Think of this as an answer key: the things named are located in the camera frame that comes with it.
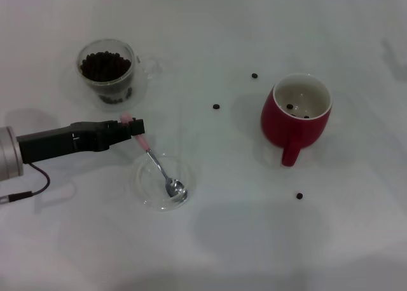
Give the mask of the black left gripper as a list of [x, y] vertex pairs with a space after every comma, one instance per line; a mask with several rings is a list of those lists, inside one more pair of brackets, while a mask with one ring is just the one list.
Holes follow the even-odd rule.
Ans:
[[105, 151], [110, 146], [144, 134], [142, 119], [129, 122], [77, 122], [63, 128], [17, 137], [24, 163], [57, 158], [77, 152]]

